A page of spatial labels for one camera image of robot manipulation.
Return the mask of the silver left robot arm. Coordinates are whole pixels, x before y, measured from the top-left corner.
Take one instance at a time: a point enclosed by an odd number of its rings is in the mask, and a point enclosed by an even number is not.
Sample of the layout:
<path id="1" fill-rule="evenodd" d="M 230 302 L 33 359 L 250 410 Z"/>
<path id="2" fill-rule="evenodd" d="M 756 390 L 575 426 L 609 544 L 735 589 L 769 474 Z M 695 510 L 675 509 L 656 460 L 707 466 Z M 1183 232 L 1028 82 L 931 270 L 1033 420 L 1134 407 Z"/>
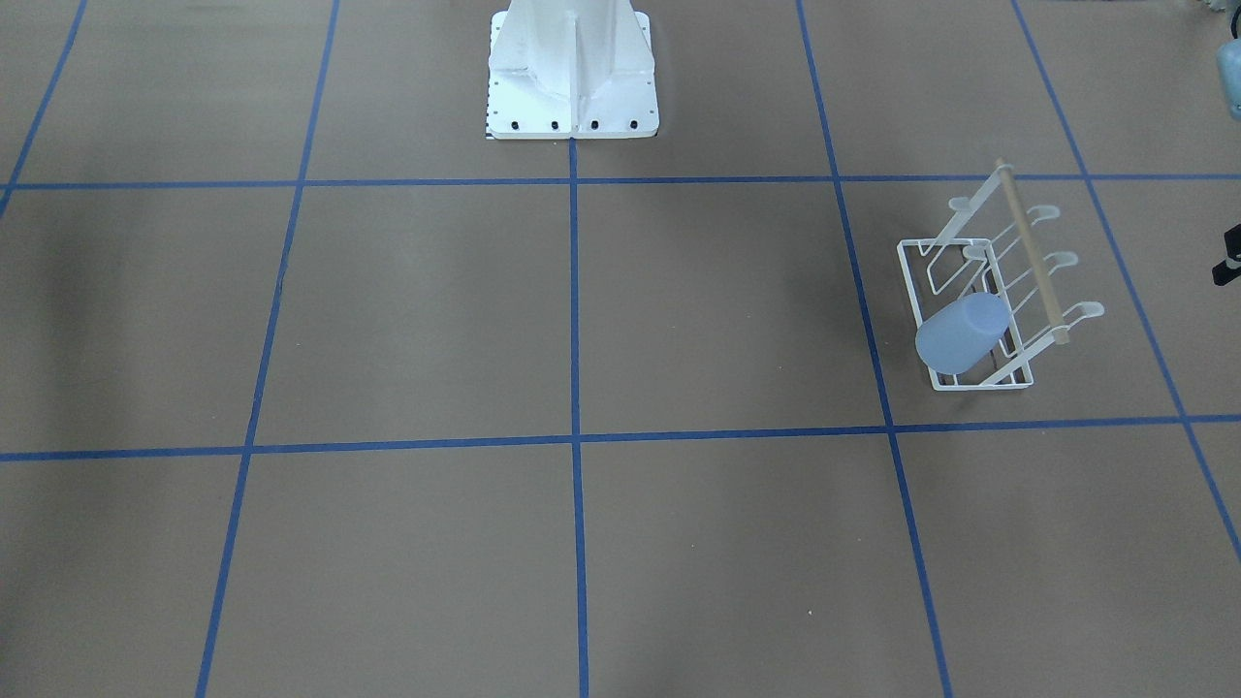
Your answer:
<path id="1" fill-rule="evenodd" d="M 1224 43 L 1216 52 L 1216 66 L 1220 79 L 1222 79 L 1222 94 L 1227 106 L 1229 116 L 1240 122 L 1240 39 L 1239 32 Z M 1215 286 L 1226 286 L 1239 279 L 1240 274 L 1240 224 L 1236 224 L 1224 233 L 1225 256 L 1221 262 L 1212 267 L 1212 282 Z"/>

